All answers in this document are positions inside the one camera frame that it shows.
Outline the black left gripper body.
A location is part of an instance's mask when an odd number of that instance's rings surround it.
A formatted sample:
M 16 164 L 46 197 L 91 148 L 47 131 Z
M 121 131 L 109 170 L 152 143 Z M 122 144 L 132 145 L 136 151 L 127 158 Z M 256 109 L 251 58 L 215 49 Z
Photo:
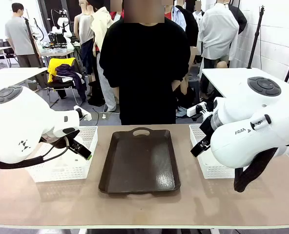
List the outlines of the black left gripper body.
M 41 136 L 41 142 L 51 144 L 57 149 L 65 148 L 67 145 L 69 145 L 71 149 L 79 149 L 81 144 L 75 140 L 79 132 L 79 130 L 75 130 L 61 137 L 45 134 Z

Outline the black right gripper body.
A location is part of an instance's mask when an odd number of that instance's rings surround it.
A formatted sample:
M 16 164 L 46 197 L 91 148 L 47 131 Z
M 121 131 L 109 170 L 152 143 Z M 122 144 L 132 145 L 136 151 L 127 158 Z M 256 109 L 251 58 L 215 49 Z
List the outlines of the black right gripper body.
M 206 137 L 211 137 L 214 131 L 217 129 L 212 117 L 213 114 L 207 116 L 200 125 L 200 129 L 206 135 Z

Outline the person's left hand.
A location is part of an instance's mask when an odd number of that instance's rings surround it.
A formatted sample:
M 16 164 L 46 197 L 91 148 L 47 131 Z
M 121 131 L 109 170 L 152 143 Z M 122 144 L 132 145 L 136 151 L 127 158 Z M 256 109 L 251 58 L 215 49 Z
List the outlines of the person's left hand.
M 180 87 L 183 83 L 183 80 L 175 80 L 171 83 L 172 91 L 174 92 L 178 87 Z

